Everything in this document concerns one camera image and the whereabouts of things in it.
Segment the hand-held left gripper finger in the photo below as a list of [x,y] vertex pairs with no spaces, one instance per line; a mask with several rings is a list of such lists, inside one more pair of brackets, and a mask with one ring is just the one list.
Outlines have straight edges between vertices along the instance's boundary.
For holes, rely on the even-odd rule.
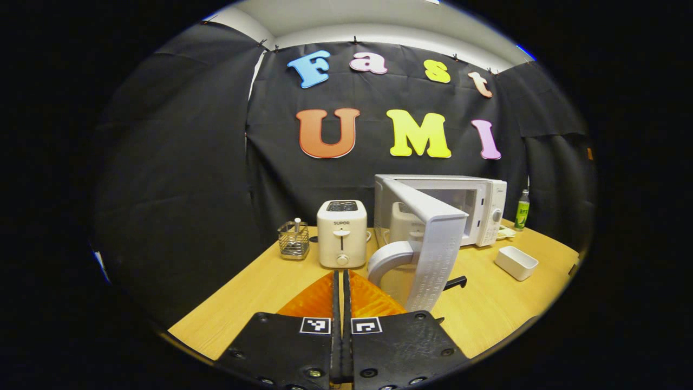
[[299,293],[300,307],[255,313],[215,367],[262,389],[329,389],[342,379],[339,272]]
[[354,389],[419,389],[468,367],[469,358],[425,310],[354,316],[356,276],[343,274],[343,378]]

